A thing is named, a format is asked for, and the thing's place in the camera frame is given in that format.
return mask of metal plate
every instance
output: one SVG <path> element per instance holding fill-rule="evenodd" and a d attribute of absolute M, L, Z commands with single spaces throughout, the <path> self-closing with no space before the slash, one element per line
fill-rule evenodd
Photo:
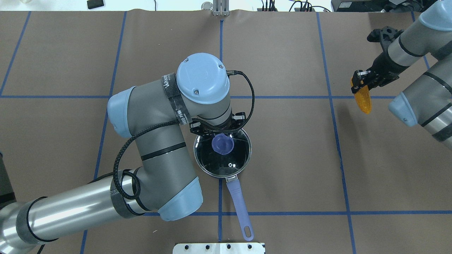
<path fill-rule="evenodd" d="M 173 254 L 265 254 L 265 243 L 176 244 Z"/>

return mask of velcro strap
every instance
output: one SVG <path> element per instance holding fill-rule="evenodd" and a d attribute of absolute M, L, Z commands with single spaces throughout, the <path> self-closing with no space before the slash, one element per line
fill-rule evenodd
<path fill-rule="evenodd" d="M 192 122 L 190 113 L 188 112 L 184 99 L 182 99 L 182 95 L 180 94 L 179 87 L 177 87 L 176 74 L 170 73 L 162 76 L 162 85 L 165 95 L 168 98 L 179 123 L 184 125 Z"/>

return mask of wire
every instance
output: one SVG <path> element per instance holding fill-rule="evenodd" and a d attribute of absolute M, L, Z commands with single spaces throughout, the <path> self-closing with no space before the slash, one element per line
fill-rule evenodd
<path fill-rule="evenodd" d="M 251 110 L 250 110 L 250 114 L 248 115 L 248 118 L 246 118 L 243 122 L 242 125 L 240 125 L 240 127 L 237 127 L 235 129 L 232 130 L 225 130 L 225 129 L 220 129 L 216 126 L 213 126 L 211 124 L 209 124 L 208 122 L 201 120 L 199 118 L 193 118 L 193 121 L 196 122 L 200 122 L 204 125 L 206 125 L 207 127 L 213 129 L 214 131 L 218 131 L 218 132 L 224 132 L 224 133 L 231 133 L 231 132 L 236 132 L 239 131 L 241 128 L 243 128 L 245 126 L 245 124 L 247 124 L 247 122 L 250 120 L 251 115 L 253 115 L 253 111 L 254 111 L 254 101 L 255 101 L 255 95 L 254 95 L 254 88 L 253 85 L 251 84 L 250 79 L 245 75 L 245 73 L 243 73 L 242 71 L 227 71 L 228 75 L 242 75 L 246 81 L 248 82 L 248 84 L 250 85 L 250 89 L 251 89 Z"/>
<path fill-rule="evenodd" d="M 294 1 L 293 4 L 292 4 L 292 6 L 290 6 L 289 11 L 291 11 L 292 8 L 293 8 L 293 6 L 294 6 L 296 3 L 298 3 L 298 2 L 300 3 L 300 8 L 301 8 L 301 5 L 302 5 L 301 1 Z"/>
<path fill-rule="evenodd" d="M 121 147 L 121 150 L 119 150 L 119 153 L 116 156 L 116 159 L 115 159 L 114 164 L 113 164 L 113 183 L 114 183 L 114 186 L 116 187 L 116 189 L 118 190 L 118 192 L 121 194 L 121 196 L 123 198 L 126 198 L 126 199 L 137 199 L 138 196 L 140 195 L 140 192 L 141 192 L 140 180 L 133 173 L 130 173 L 129 171 L 123 171 L 122 172 L 123 174 L 132 177 L 132 179 L 135 181 L 136 190 L 135 190 L 135 193 L 133 195 L 129 195 L 129 194 L 127 194 L 126 191 L 124 191 L 124 189 L 122 188 L 121 181 L 119 180 L 119 175 L 118 175 L 119 162 L 121 161 L 121 158 L 124 155 L 124 152 L 126 151 L 126 149 L 129 147 L 130 144 L 132 144 L 132 142 L 135 139 L 143 136 L 144 134 L 146 134 L 146 133 L 148 133 L 150 131 L 153 131 L 155 129 L 161 128 L 161 127 L 166 127 L 166 126 L 175 125 L 175 124 L 179 124 L 179 121 L 175 120 L 175 121 L 164 122 L 164 123 L 160 123 L 160 124 L 156 124 L 154 126 L 151 126 L 151 127 L 147 128 L 147 129 L 144 129 L 144 130 L 140 131 L 139 133 L 133 135 Z"/>
<path fill-rule="evenodd" d="M 309 7 L 312 6 L 311 3 L 308 2 L 308 1 L 306 1 L 306 2 L 299 1 L 299 0 L 297 0 L 297 1 L 289 0 L 289 1 L 292 1 L 292 2 L 293 2 L 292 6 L 290 6 L 289 11 L 292 10 L 292 7 L 293 7 L 296 3 L 300 3 L 300 11 L 301 11 L 302 9 L 306 9 L 306 7 L 309 9 Z"/>
<path fill-rule="evenodd" d="M 46 245 L 41 245 L 41 247 L 39 248 L 39 250 L 38 250 L 38 253 L 37 253 L 37 254 L 41 254 L 42 250 L 44 249 L 44 246 L 46 246 Z"/>
<path fill-rule="evenodd" d="M 314 7 L 320 7 L 320 8 L 325 9 L 327 12 L 331 12 L 329 9 L 327 9 L 327 8 L 325 8 L 323 6 L 319 6 L 319 5 L 311 6 L 311 9 L 314 8 Z"/>
<path fill-rule="evenodd" d="M 101 176 L 99 176 L 98 178 L 96 178 L 96 179 L 94 179 L 94 180 L 92 180 L 91 182 L 89 182 L 88 184 L 90 184 L 90 183 L 94 183 L 94 182 L 97 182 L 97 181 L 99 181 L 99 180 L 102 180 L 102 179 L 104 179 L 104 178 L 107 178 L 107 177 L 109 177 L 109 176 L 112 176 L 113 175 L 113 172 L 110 172 L 110 173 L 106 173 L 106 174 L 104 174 L 104 175 L 101 175 Z"/>

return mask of metal bracket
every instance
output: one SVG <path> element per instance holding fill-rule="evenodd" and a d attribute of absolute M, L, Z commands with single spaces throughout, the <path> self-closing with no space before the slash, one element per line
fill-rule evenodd
<path fill-rule="evenodd" d="M 229 16 L 229 0 L 213 0 L 214 16 Z"/>
<path fill-rule="evenodd" d="M 265 243 L 176 244 L 173 254 L 265 254 Z"/>

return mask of purple handle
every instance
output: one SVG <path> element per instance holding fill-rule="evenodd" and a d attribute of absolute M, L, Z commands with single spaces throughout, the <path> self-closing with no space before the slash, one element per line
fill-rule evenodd
<path fill-rule="evenodd" d="M 234 202 L 235 211 L 239 218 L 240 229 L 242 230 L 243 238 L 247 241 L 251 241 L 254 238 L 253 226 L 251 225 L 250 216 L 248 210 L 246 210 L 245 200 L 243 199 L 242 187 L 239 180 L 234 180 L 226 183 L 229 193 L 232 196 Z M 246 228 L 249 229 L 249 236 L 247 236 Z"/>

